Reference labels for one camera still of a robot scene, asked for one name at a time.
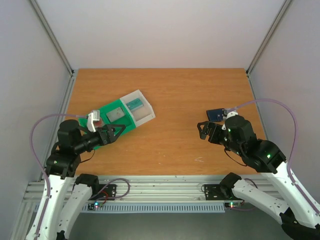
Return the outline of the blue card holder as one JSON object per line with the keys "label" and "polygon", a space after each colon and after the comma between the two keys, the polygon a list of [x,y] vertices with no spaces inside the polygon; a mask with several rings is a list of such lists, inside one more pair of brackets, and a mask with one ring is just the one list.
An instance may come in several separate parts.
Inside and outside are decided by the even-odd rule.
{"label": "blue card holder", "polygon": [[224,109],[211,109],[206,111],[207,118],[210,122],[223,122],[224,121]]}

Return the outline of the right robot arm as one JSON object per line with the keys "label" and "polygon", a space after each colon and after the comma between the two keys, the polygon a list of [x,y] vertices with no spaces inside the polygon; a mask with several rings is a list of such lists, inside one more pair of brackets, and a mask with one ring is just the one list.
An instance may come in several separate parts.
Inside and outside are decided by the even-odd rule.
{"label": "right robot arm", "polygon": [[197,129],[202,140],[240,156],[245,166],[268,179],[281,196],[273,197],[231,172],[219,183],[225,198],[244,200],[265,212],[293,240],[320,238],[320,215],[311,206],[315,200],[305,199],[307,195],[301,193],[303,187],[292,180],[292,172],[287,169],[289,163],[275,143],[258,139],[252,124],[240,115],[227,118],[223,125],[199,122]]}

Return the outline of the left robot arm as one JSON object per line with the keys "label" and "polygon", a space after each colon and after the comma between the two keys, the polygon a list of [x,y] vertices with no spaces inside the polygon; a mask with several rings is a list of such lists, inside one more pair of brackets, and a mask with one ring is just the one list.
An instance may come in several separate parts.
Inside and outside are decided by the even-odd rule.
{"label": "left robot arm", "polygon": [[126,129],[124,124],[106,124],[94,132],[68,119],[59,125],[58,141],[46,160],[44,188],[27,240],[67,240],[73,225],[89,199],[102,189],[96,175],[75,173],[81,154],[114,143]]}

